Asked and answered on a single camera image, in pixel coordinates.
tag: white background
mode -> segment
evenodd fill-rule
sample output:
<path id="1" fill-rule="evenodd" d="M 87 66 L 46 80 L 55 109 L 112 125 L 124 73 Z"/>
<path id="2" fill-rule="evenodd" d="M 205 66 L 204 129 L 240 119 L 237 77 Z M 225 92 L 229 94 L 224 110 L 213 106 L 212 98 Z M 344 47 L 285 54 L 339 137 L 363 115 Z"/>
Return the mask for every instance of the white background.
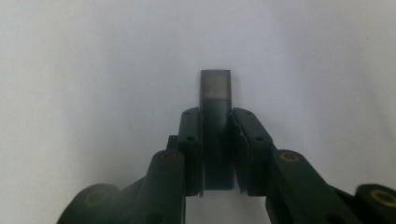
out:
<path id="1" fill-rule="evenodd" d="M 142 177 L 216 68 L 329 184 L 396 189 L 394 1 L 0 0 L 0 223 Z M 187 203 L 188 224 L 267 218 L 238 189 Z"/>

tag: white wall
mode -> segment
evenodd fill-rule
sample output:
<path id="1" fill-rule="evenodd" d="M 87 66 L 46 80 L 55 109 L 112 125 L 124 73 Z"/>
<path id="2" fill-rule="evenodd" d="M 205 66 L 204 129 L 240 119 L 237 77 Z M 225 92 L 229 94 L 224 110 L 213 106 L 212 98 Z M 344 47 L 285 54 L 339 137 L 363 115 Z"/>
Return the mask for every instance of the white wall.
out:
<path id="1" fill-rule="evenodd" d="M 0 3 L 0 223 L 143 176 L 211 68 L 329 184 L 396 189 L 394 1 Z M 187 223 L 263 223 L 263 202 L 207 191 Z"/>

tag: black plastic part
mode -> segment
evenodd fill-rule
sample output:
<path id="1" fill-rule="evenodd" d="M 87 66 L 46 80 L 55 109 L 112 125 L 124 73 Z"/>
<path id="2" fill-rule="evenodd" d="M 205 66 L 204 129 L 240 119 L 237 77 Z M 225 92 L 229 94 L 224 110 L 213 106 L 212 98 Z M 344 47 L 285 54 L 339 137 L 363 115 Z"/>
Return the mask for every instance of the black plastic part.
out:
<path id="1" fill-rule="evenodd" d="M 270 195 L 265 200 L 268 217 L 272 224 L 291 224 L 293 217 L 286 206 L 279 190 L 275 186 L 270 187 Z"/>
<path id="2" fill-rule="evenodd" d="M 233 188 L 231 106 L 230 71 L 203 70 L 200 108 L 204 117 L 205 189 Z"/>
<path id="3" fill-rule="evenodd" d="M 119 191 L 112 185 L 92 185 L 67 205 L 58 224 L 106 224 L 114 211 L 118 194 Z"/>
<path id="4" fill-rule="evenodd" d="M 198 107 L 182 113 L 177 149 L 186 161 L 186 196 L 203 196 L 202 114 Z"/>
<path id="5" fill-rule="evenodd" d="M 119 193 L 109 224 L 129 223 L 144 180 L 144 177 L 139 179 Z"/>
<path id="6" fill-rule="evenodd" d="M 177 149 L 177 135 L 169 135 L 168 143 L 166 144 L 166 149 Z"/>
<path id="7" fill-rule="evenodd" d="M 338 195 L 338 197 L 343 201 L 343 203 L 346 206 L 348 206 L 352 210 L 352 212 L 355 213 L 355 215 L 357 214 L 356 212 L 359 211 L 359 208 L 356 205 L 355 198 L 352 195 L 350 195 L 340 189 L 337 189 L 335 187 L 332 187 L 332 191 L 334 191 Z"/>
<path id="8" fill-rule="evenodd" d="M 234 108 L 232 118 L 233 167 L 239 188 L 249 196 L 265 196 L 269 164 L 276 150 L 273 139 L 252 112 Z"/>
<path id="9" fill-rule="evenodd" d="M 273 156 L 272 177 L 293 223 L 361 223 L 302 155 L 278 150 Z"/>
<path id="10" fill-rule="evenodd" d="M 361 214 L 367 223 L 396 223 L 395 190 L 376 184 L 361 185 L 355 199 L 361 205 Z"/>
<path id="11" fill-rule="evenodd" d="M 160 151 L 151 160 L 129 223 L 182 224 L 184 216 L 184 156 Z"/>

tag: screw hole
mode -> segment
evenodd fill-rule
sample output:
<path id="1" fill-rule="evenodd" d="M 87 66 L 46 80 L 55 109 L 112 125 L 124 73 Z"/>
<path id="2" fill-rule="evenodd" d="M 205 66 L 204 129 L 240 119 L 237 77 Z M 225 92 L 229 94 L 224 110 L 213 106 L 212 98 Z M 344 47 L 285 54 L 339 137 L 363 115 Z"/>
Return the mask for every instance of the screw hole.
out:
<path id="1" fill-rule="evenodd" d="M 89 207 L 97 206 L 104 202 L 106 198 L 107 191 L 104 189 L 98 189 L 88 194 L 84 199 L 84 203 Z"/>
<path id="2" fill-rule="evenodd" d="M 336 214 L 326 215 L 326 221 L 330 224 L 345 224 L 344 220 Z"/>
<path id="3" fill-rule="evenodd" d="M 288 162 L 296 162 L 298 161 L 298 157 L 291 153 L 291 152 L 283 152 L 280 154 L 280 159 L 283 161 L 288 161 Z"/>
<path id="4" fill-rule="evenodd" d="M 396 207 L 396 197 L 382 189 L 373 189 L 370 192 L 372 198 L 377 202 L 384 204 L 388 207 Z"/>
<path id="5" fill-rule="evenodd" d="M 177 155 L 174 152 L 164 152 L 161 155 L 162 161 L 173 161 L 177 158 Z"/>

